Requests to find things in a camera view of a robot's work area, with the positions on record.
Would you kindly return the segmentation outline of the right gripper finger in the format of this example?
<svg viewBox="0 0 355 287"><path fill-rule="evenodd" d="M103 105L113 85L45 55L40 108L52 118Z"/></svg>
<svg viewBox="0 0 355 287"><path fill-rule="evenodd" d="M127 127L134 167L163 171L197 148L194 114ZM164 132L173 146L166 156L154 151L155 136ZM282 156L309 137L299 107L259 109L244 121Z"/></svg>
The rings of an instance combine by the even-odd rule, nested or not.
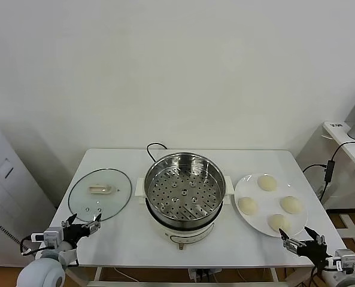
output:
<svg viewBox="0 0 355 287"><path fill-rule="evenodd" d="M297 251L297 248L300 247L300 242L295 239L291 239L281 228L278 230L280 232L281 239L283 240L284 248L288 251Z"/></svg>
<svg viewBox="0 0 355 287"><path fill-rule="evenodd" d="M326 245L326 240L324 235L319 235L315 230L309 228L309 227L304 227L305 231L308 233L308 235L315 240L319 245Z"/></svg>

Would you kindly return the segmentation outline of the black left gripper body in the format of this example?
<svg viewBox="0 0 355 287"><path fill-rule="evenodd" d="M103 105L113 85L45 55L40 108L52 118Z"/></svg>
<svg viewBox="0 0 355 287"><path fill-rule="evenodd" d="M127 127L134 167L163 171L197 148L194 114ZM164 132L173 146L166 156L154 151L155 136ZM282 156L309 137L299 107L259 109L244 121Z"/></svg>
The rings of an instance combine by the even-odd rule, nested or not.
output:
<svg viewBox="0 0 355 287"><path fill-rule="evenodd" d="M84 224L72 224L63 229L63 239L69 244L77 244L83 237L90 236L90 228Z"/></svg>

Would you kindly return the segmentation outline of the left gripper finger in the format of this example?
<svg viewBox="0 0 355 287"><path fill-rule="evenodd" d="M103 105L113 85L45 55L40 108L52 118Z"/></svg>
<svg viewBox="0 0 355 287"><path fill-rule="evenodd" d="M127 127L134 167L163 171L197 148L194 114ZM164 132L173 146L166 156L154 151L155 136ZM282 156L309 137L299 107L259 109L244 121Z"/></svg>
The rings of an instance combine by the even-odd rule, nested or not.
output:
<svg viewBox="0 0 355 287"><path fill-rule="evenodd" d="M101 216L102 214L100 213L95 216L92 221L88 222L87 224L84 224L84 232L86 236L90 236L91 234L95 233L100 229Z"/></svg>
<svg viewBox="0 0 355 287"><path fill-rule="evenodd" d="M61 222L61 227L63 229L69 228L73 224L76 217L77 217L76 213L71 215L66 221Z"/></svg>

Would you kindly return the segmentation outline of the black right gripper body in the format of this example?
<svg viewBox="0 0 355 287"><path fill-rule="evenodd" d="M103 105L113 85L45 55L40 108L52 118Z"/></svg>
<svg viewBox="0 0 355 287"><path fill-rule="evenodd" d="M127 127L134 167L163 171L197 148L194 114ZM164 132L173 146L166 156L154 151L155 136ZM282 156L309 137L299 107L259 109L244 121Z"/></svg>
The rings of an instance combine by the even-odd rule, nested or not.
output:
<svg viewBox="0 0 355 287"><path fill-rule="evenodd" d="M306 240L301 242L302 245L297 247L297 255L299 257L307 257L313 264L325 264L327 254L327 244L316 240Z"/></svg>

